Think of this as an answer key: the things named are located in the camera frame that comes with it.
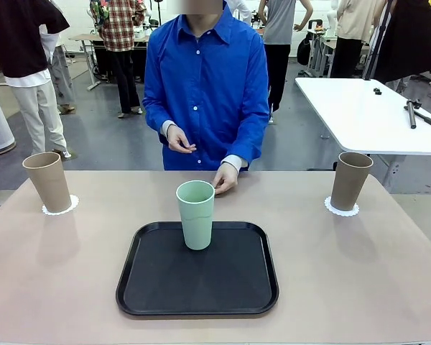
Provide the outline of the person's left hand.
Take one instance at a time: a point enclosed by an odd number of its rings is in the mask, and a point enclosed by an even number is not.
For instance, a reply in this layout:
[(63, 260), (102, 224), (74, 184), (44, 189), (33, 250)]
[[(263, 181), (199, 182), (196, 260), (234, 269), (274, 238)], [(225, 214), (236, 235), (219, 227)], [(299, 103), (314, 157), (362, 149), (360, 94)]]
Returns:
[(223, 194), (238, 184), (238, 170), (228, 162), (223, 162), (218, 168), (212, 185), (216, 195)]

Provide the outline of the person's right hand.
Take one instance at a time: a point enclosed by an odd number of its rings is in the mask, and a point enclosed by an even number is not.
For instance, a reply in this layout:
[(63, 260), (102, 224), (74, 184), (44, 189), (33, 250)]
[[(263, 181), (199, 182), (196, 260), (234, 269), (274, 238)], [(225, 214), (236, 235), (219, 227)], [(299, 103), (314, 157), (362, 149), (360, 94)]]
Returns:
[(184, 131), (175, 124), (171, 124), (167, 129), (168, 147), (183, 154), (192, 154), (197, 149), (194, 144), (190, 144)]

